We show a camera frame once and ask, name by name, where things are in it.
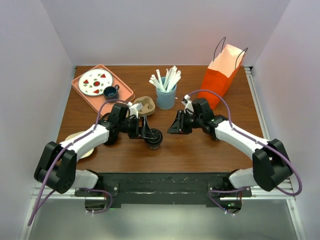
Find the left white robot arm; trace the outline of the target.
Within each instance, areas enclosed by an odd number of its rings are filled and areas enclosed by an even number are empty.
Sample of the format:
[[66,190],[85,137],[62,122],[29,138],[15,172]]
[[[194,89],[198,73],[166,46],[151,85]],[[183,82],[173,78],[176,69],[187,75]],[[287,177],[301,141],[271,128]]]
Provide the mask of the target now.
[[86,189],[92,196],[104,190],[102,177],[91,170],[77,170],[77,162],[99,145],[113,145],[120,133],[130,139],[144,140],[150,148],[158,148],[163,135],[150,128],[147,118],[139,116],[140,106],[116,102],[106,118],[97,119],[88,130],[69,140],[47,143],[34,172],[34,179],[44,187],[64,194],[69,189]]

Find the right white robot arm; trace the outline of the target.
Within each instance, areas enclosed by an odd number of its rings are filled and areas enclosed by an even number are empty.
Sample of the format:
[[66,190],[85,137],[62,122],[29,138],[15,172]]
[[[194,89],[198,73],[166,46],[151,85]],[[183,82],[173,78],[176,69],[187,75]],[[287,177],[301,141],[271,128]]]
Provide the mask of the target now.
[[229,173],[223,183],[223,192],[235,196],[241,188],[259,186],[270,192],[293,174],[288,164],[274,151],[284,157],[287,152],[278,139],[267,140],[240,130],[236,132],[230,126],[228,118],[215,115],[205,98],[194,101],[184,99],[185,108],[179,110],[169,134],[187,135],[194,129],[202,129],[214,140],[224,141],[240,150],[252,160],[252,167],[236,169]]

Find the black lid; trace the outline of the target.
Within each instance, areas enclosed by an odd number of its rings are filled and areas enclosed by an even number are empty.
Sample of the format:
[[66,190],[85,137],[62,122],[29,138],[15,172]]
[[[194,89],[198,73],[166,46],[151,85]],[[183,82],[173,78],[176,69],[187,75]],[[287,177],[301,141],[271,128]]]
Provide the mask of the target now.
[[163,141],[163,134],[156,128],[151,128],[150,131],[153,136],[145,139],[144,142],[150,147],[158,147]]

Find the orange paper bag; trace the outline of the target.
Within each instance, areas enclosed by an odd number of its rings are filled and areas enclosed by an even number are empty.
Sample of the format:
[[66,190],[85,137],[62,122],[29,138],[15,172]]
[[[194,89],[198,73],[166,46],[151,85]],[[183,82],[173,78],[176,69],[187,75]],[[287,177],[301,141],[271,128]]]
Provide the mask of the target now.
[[199,98],[205,98],[211,109],[215,109],[230,88],[233,79],[238,72],[243,59],[247,53],[247,48],[240,49],[230,44],[225,44],[226,37],[223,37],[214,50],[213,60],[208,65],[201,84]]

